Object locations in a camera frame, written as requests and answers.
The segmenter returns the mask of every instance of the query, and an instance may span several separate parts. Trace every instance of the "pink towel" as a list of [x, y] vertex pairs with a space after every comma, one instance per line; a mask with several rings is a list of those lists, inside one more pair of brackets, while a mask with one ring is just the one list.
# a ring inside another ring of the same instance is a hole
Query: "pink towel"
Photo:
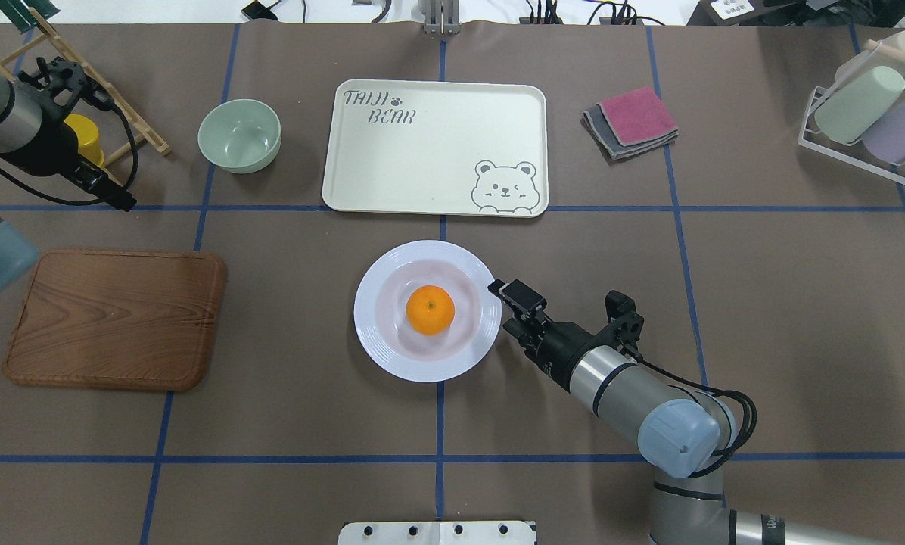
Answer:
[[635, 145], [659, 139], [678, 125], [651, 87], [610, 97], [600, 103], [604, 118], [622, 145]]

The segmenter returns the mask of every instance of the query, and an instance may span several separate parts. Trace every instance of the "rectangular white tray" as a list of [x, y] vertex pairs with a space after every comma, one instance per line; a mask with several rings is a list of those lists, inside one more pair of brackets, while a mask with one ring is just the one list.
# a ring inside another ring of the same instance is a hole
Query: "rectangular white tray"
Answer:
[[349, 79], [322, 199], [342, 211], [532, 217], [549, 203], [546, 98], [532, 86]]

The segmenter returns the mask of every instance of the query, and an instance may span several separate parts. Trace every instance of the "yellow cup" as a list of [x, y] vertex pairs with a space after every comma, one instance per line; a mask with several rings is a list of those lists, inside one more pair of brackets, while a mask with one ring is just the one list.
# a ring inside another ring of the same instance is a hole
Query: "yellow cup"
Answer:
[[106, 159], [103, 148], [99, 145], [99, 128], [85, 115], [69, 114], [66, 124], [76, 133], [79, 139], [79, 155], [89, 159], [97, 167], [103, 166]]

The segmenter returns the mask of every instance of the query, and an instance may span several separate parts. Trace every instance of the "brown table surface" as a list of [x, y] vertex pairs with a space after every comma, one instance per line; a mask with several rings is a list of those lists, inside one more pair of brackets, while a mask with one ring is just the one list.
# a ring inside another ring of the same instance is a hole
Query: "brown table surface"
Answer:
[[[795, 144], [809, 92], [854, 54], [850, 29], [476, 22], [445, 44], [415, 23], [61, 31], [173, 153], [142, 149], [131, 213], [44, 204], [2, 179], [0, 213], [43, 249], [214, 252], [229, 285], [189, 392], [0, 372], [0, 543], [335, 543], [345, 521], [438, 516], [535, 520], [542, 543], [646, 542], [653, 470], [507, 335], [439, 385], [365, 355], [359, 280], [422, 238], [590, 330], [609, 289], [629, 294], [650, 360], [756, 400], [730, 506], [905, 542], [905, 191]], [[20, 40], [0, 26], [0, 55]], [[328, 210], [332, 100], [351, 77], [538, 86], [552, 206], [535, 220]], [[609, 165], [580, 112], [640, 86], [660, 90], [680, 138]], [[208, 169], [195, 138], [240, 97], [284, 127], [273, 165], [247, 176]], [[116, 120], [93, 117], [119, 145]], [[0, 294], [0, 363], [24, 287]]]

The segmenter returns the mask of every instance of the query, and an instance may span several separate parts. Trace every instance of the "mint green bowl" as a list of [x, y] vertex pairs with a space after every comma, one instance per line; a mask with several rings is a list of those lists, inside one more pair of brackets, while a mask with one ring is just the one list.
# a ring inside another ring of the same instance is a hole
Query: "mint green bowl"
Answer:
[[281, 147], [281, 121], [261, 101], [242, 98], [215, 107], [197, 129], [201, 153], [230, 173], [252, 173], [274, 160]]

